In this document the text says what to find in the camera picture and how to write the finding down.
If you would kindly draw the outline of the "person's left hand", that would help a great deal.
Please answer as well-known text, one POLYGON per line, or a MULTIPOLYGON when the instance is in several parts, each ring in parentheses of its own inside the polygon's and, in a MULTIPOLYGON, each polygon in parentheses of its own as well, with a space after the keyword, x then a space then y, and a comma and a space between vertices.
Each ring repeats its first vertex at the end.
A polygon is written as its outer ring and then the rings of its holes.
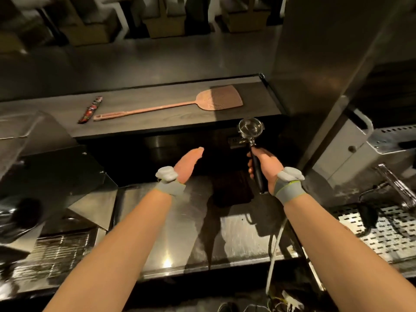
POLYGON ((185 184, 191 177, 193 170, 194 169, 187 169, 184 167, 183 157, 174 167, 161 167, 155 174, 158 179, 155 189, 172 196, 181 195, 186 188, 185 184))

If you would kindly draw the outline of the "brown wooden stool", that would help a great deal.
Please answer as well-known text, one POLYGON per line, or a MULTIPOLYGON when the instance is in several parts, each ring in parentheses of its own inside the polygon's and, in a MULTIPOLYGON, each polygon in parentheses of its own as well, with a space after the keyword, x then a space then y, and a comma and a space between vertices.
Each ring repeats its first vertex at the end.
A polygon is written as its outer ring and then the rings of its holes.
POLYGON ((221 18, 231 33, 263 30, 272 8, 262 0, 220 0, 221 18))
POLYGON ((185 36, 184 0, 147 0, 141 14, 150 38, 185 36))
POLYGON ((117 12, 96 0, 52 0, 53 23, 74 47, 108 44, 122 29, 117 12))

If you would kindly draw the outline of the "stainless steel column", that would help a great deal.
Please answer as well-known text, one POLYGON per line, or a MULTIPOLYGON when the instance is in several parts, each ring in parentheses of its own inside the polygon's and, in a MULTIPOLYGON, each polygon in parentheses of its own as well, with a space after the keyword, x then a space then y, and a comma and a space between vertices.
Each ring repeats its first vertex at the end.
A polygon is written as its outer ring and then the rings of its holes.
POLYGON ((338 100, 374 65, 391 25, 415 0, 287 0, 269 83, 290 117, 294 163, 308 168, 343 112, 338 100))

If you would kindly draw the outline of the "steel portafilter with black handle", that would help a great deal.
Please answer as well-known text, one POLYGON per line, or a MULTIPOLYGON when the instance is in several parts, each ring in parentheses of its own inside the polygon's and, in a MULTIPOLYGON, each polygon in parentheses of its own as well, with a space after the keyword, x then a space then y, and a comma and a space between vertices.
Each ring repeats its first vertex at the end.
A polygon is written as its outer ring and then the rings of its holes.
POLYGON ((240 143, 246 143, 250 150, 252 159, 253 179, 258 186, 260 194, 268 193, 268 183, 261 170, 261 163, 253 153, 252 147, 256 146, 256 139, 264 131, 264 124, 256 118, 245 118, 240 120, 237 126, 238 132, 242 137, 240 143))

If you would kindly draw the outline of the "pink plastic fly swatter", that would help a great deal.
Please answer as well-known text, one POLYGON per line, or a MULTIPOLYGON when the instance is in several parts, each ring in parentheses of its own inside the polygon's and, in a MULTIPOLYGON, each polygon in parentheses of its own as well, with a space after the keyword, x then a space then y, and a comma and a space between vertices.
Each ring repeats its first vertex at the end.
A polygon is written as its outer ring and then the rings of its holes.
POLYGON ((148 113, 158 110, 177 108, 181 106, 196 105, 199 109, 204 111, 221 111, 243 106, 243 100, 233 85, 216 87, 200 92, 194 101, 181 102, 176 104, 168 104, 162 106, 154 106, 145 109, 137 109, 130 111, 118 111, 114 113, 107 113, 95 115, 93 121, 102 121, 117 119, 129 115, 148 113))

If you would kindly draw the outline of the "red patterned narrow packet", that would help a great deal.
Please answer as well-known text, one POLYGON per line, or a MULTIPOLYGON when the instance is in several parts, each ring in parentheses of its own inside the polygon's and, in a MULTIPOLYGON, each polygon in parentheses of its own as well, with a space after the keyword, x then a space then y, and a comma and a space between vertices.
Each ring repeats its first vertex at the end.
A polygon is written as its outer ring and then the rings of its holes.
POLYGON ((86 111, 84 112, 83 116, 81 117, 80 120, 78 120, 78 124, 85 124, 87 123, 91 117, 94 115, 95 111, 98 109, 99 105, 101 104, 103 100, 102 96, 97 96, 93 102, 91 103, 91 105, 89 107, 87 107, 86 111))

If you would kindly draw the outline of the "perforated steel drip tray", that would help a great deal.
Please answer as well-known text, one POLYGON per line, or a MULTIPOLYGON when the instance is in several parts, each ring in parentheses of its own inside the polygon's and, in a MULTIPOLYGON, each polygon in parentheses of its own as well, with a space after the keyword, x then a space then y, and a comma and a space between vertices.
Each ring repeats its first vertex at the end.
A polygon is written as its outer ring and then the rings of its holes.
POLYGON ((394 205, 381 205, 377 211, 375 227, 366 229, 355 205, 330 209, 335 218, 385 261, 416 259, 416 217, 394 205))

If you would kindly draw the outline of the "white power strip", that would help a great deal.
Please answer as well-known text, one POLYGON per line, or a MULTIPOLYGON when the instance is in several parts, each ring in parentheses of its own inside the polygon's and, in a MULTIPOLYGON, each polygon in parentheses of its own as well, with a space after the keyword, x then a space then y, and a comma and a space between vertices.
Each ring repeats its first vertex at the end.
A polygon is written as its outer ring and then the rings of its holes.
POLYGON ((282 291, 283 302, 286 304, 287 312, 304 312, 304 304, 298 299, 288 294, 285 290, 282 291))

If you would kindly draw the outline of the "person's right forearm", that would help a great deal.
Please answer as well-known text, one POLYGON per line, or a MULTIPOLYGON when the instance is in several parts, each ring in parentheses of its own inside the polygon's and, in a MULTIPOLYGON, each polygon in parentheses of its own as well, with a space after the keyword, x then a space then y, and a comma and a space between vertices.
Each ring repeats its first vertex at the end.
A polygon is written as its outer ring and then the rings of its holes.
POLYGON ((416 312, 416 288, 312 196, 283 205, 340 312, 416 312))

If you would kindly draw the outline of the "silver espresso machine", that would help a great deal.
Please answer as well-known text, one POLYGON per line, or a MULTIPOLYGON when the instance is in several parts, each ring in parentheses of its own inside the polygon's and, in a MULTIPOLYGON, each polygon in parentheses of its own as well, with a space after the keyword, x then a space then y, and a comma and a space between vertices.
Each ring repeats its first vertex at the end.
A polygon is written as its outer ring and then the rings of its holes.
MULTIPOLYGON (((353 114, 364 129, 346 120, 307 173, 305 189, 329 211, 348 205, 357 207, 360 193, 384 182, 375 169, 384 163, 416 193, 416 125, 376 129, 358 109, 353 114)), ((390 186, 365 195, 363 200, 375 210, 381 205, 401 209, 403 202, 390 186)), ((389 264, 406 278, 416 277, 416 259, 389 264)))

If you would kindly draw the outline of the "person's left forearm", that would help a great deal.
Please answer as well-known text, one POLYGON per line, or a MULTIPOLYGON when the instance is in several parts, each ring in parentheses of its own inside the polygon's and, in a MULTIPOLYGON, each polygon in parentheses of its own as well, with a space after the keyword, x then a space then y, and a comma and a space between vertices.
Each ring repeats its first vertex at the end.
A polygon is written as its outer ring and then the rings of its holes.
POLYGON ((43 312, 122 312, 172 198, 158 189, 147 193, 70 272, 43 312))

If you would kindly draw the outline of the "steel slotted grinder tray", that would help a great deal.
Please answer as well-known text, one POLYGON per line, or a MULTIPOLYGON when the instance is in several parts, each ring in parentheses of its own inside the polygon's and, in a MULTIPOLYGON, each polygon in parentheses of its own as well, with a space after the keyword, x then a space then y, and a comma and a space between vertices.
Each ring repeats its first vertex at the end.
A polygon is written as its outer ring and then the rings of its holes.
POLYGON ((20 288, 58 286, 93 248, 101 229, 39 238, 32 253, 17 263, 12 279, 20 288))

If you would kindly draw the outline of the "person's right hand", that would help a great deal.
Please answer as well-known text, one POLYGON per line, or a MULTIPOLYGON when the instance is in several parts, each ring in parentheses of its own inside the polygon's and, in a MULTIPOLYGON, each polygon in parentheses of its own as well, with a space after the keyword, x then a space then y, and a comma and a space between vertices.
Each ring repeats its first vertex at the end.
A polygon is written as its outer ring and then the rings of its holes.
MULTIPOLYGON (((259 161, 262 173, 268 183, 268 192, 280 203, 284 205, 306 193, 301 184, 305 178, 300 170, 294 167, 284 167, 278 158, 270 152, 268 152, 268 158, 259 158, 259 161)), ((252 159, 249 167, 249 173, 253 176, 252 159)))

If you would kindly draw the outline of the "steel steam wand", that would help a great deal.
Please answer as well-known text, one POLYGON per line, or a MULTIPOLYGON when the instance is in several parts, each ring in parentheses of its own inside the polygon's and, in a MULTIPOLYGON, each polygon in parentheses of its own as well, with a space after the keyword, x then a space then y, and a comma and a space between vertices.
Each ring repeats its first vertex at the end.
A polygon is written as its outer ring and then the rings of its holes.
POLYGON ((401 209, 411 215, 416 216, 416 193, 413 192, 403 181, 401 181, 394 173, 384 164, 379 163, 375 167, 378 174, 384 178, 384 182, 374 185, 371 189, 368 189, 359 194, 357 200, 357 209, 361 217, 361 221, 365 228, 365 232, 370 232, 377 227, 379 213, 373 207, 370 207, 364 203, 364 197, 367 194, 374 193, 387 186, 393 188, 401 197, 402 204, 401 209))

